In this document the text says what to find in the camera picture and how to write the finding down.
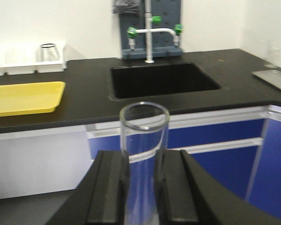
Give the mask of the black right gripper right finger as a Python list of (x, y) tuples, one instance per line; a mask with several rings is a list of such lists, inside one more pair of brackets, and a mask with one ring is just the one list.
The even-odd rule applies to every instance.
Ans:
[(213, 178), (185, 150), (167, 150), (157, 210), (161, 225), (281, 225)]

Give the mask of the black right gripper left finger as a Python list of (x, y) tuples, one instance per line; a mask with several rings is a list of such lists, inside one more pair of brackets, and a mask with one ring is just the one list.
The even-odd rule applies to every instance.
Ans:
[(120, 151), (101, 150), (48, 225), (122, 225), (127, 185)]

